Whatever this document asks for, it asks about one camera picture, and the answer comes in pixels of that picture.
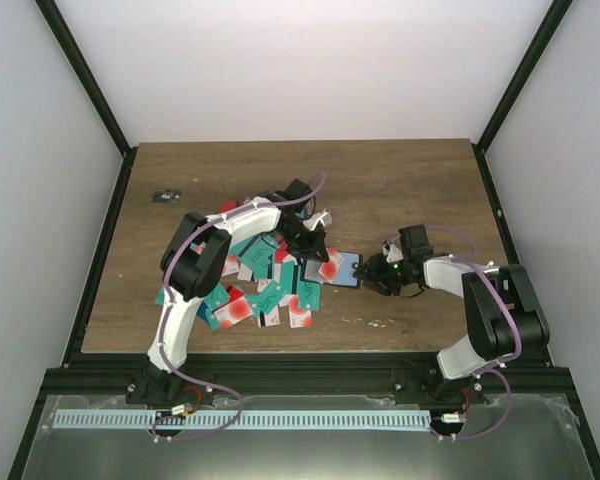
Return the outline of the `black card holder wallet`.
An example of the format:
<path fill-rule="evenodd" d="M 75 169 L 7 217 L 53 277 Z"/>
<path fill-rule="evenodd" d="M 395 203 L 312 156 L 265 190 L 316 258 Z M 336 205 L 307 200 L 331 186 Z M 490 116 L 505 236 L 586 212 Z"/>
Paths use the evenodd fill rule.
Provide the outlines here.
<path fill-rule="evenodd" d="M 361 281 L 355 276 L 363 257 L 359 253 L 328 250 L 329 260 L 319 262 L 306 260 L 302 266 L 301 279 L 324 285 L 358 289 Z"/>

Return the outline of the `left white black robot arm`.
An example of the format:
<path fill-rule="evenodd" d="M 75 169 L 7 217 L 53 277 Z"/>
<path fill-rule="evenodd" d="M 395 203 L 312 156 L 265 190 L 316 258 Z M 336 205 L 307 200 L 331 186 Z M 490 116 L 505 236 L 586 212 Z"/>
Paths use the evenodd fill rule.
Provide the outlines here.
<path fill-rule="evenodd" d="M 164 303 L 147 353 L 158 370 L 148 386 L 158 401 L 171 404 L 183 395 L 185 381 L 174 371 L 187 358 L 195 316 L 219 283 L 231 247 L 273 232 L 283 238 L 296 259 L 329 260 L 323 216 L 299 217 L 325 182 L 325 173 L 315 187 L 295 179 L 284 191 L 264 192 L 224 213 L 203 216 L 192 211 L 183 217 L 160 262 Z"/>

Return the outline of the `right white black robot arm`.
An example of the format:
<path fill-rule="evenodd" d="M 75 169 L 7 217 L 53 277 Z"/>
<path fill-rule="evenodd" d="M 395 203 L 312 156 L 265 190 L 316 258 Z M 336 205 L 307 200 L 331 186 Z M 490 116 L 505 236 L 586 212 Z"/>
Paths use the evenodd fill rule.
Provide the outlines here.
<path fill-rule="evenodd" d="M 460 379 L 502 368 L 527 348 L 549 343 L 548 322 L 523 266 L 478 264 L 470 255 L 438 253 L 425 225 L 400 229 L 380 253 L 354 266 L 354 276 L 383 296 L 398 296 L 415 285 L 420 293 L 438 290 L 463 300 L 466 335 L 438 352 L 438 368 L 424 378 L 425 393 L 435 402 L 451 400 Z"/>

